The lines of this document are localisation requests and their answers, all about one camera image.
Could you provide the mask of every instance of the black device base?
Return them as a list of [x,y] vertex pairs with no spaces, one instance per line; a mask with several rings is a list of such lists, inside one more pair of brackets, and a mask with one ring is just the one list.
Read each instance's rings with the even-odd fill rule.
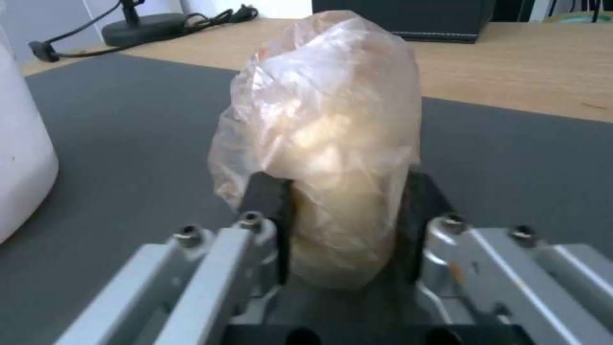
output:
[[102,28],[102,37],[104,43],[111,47],[171,39],[183,33],[185,20],[186,16],[183,14],[146,15],[134,24],[125,20],[109,24]]

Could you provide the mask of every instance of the translucent plastic bag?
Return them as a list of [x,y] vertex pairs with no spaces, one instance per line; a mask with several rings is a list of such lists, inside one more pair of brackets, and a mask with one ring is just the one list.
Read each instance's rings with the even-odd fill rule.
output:
[[324,287],[370,281],[394,249],[416,162],[421,97],[413,51],[353,12],[298,21],[230,88],[209,165],[236,208],[256,171],[295,180],[292,270]]

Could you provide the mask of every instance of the gray mat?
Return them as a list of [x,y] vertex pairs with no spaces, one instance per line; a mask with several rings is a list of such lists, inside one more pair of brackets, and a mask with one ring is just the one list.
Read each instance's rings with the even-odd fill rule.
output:
[[[139,245],[231,219],[206,159],[234,74],[111,55],[28,78],[61,173],[0,245],[0,344],[51,343]],[[422,168],[474,224],[527,223],[613,257],[610,142],[608,123],[424,100]],[[392,269],[352,293],[293,277],[272,322],[383,330],[421,320],[406,294]]]

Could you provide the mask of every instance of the power cord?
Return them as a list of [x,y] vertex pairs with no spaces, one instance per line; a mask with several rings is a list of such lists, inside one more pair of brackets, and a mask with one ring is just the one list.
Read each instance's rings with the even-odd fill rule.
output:
[[122,50],[134,48],[139,45],[143,45],[147,43],[161,42],[161,41],[167,41],[167,40],[175,39],[179,37],[184,37],[184,36],[196,33],[198,31],[202,31],[202,30],[211,28],[213,26],[218,26],[218,25],[223,25],[223,24],[228,24],[228,23],[241,23],[243,21],[250,21],[256,18],[259,14],[259,12],[257,11],[255,7],[245,6],[245,5],[241,5],[241,7],[236,12],[234,12],[232,9],[228,9],[212,18],[207,17],[206,15],[200,14],[200,13],[191,13],[185,17],[185,20],[183,22],[183,30],[181,33],[178,33],[172,36],[152,39],[147,42],[139,42],[138,44],[123,45],[121,47],[115,47],[115,48],[110,48],[110,49],[105,49],[105,50],[98,50],[95,52],[61,53],[61,52],[56,52],[55,49],[53,49],[53,47],[51,46],[51,43],[54,43],[66,37],[77,34],[83,31],[84,29],[87,29],[88,27],[95,24],[100,19],[108,16],[111,12],[119,8],[120,5],[121,5],[121,0],[119,0],[113,7],[111,7],[109,10],[102,13],[98,17],[92,19],[91,21],[79,26],[78,28],[72,31],[69,31],[68,33],[56,36],[54,38],[48,39],[43,42],[39,42],[39,41],[30,42],[29,46],[30,46],[30,49],[32,50],[32,53],[38,59],[42,61],[46,61],[46,62],[55,62],[55,61],[58,61],[60,58],[86,58],[86,57],[91,57],[91,56],[105,55],[109,53],[120,52]]

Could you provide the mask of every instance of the screw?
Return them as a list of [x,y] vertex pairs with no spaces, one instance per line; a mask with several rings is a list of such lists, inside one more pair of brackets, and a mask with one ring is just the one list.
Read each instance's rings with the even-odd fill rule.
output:
[[509,236],[522,247],[534,247],[538,237],[532,227],[519,225],[509,229]]
[[200,227],[198,225],[187,225],[175,232],[172,237],[185,248],[196,247],[202,243],[202,236],[200,235]]
[[238,225],[243,229],[253,230],[258,233],[260,232],[263,219],[264,216],[260,212],[249,211],[240,215]]
[[455,235],[459,235],[468,228],[464,217],[455,213],[444,214],[441,219],[441,224],[446,231]]

